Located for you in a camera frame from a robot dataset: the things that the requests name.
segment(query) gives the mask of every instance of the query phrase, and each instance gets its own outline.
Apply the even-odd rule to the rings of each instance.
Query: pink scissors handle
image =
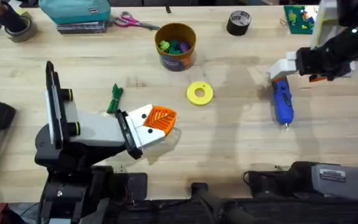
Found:
[[[125,19],[121,19],[120,17],[115,18],[114,23],[119,27],[139,26],[138,22],[128,21]]]
[[[132,15],[127,11],[124,11],[124,12],[121,13],[121,19],[125,19],[127,21],[135,22],[135,23],[139,22],[135,18],[133,18]]]

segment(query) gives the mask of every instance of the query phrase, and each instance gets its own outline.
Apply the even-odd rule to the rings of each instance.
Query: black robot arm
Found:
[[[339,25],[347,27],[339,35],[316,49],[300,48],[296,52],[296,68],[300,75],[317,75],[329,81],[351,71],[350,63],[358,60],[358,0],[337,1]]]

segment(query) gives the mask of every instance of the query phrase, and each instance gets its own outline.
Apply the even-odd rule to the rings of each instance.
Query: scissors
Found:
[[[155,26],[152,24],[147,24],[144,22],[139,22],[137,21],[135,18],[132,17],[132,15],[129,12],[122,12],[121,16],[116,18],[114,20],[115,25],[119,26],[119,27],[129,27],[129,26],[138,26],[138,27],[143,27],[143,28],[147,28],[150,30],[159,30],[160,27],[159,26]]]

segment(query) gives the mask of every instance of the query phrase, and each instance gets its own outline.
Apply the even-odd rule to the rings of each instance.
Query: tape roll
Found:
[[[204,96],[197,96],[196,90],[204,91]],[[214,91],[212,87],[206,82],[193,82],[187,88],[186,95],[190,102],[194,103],[195,105],[205,105],[212,100]]]
[[[31,18],[27,16],[20,16],[20,18],[25,22],[26,28],[20,32],[12,32],[7,27],[5,27],[5,32],[9,34],[9,38],[13,42],[23,42],[31,37],[33,37],[37,33],[37,27],[32,22]]]
[[[230,14],[226,29],[232,35],[244,35],[251,24],[251,15],[244,11],[234,11]]]

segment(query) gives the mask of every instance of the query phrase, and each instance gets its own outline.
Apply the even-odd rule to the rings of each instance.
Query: orange gripper pad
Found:
[[[173,128],[177,113],[163,106],[153,106],[144,126],[164,131],[167,135]]]

